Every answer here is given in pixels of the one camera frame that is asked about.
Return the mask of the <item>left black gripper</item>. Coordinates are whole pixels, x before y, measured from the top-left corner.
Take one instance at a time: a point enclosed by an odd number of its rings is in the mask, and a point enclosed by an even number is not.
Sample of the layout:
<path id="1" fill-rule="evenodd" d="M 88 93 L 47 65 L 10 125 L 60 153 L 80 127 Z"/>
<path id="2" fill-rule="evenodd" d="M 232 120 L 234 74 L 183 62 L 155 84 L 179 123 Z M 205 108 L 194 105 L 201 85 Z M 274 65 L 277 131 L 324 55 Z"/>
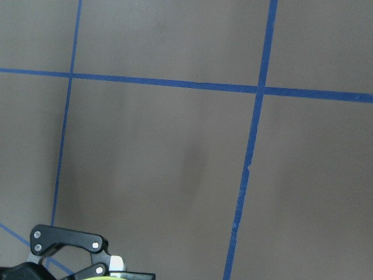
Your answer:
<path id="1" fill-rule="evenodd" d="M 1 279 L 57 279 L 41 264 L 65 246 L 86 250 L 92 264 L 62 279 L 156 279 L 155 274 L 125 271 L 124 259 L 108 253 L 103 236 L 41 224 L 30 233 L 30 262 L 1 267 Z"/>

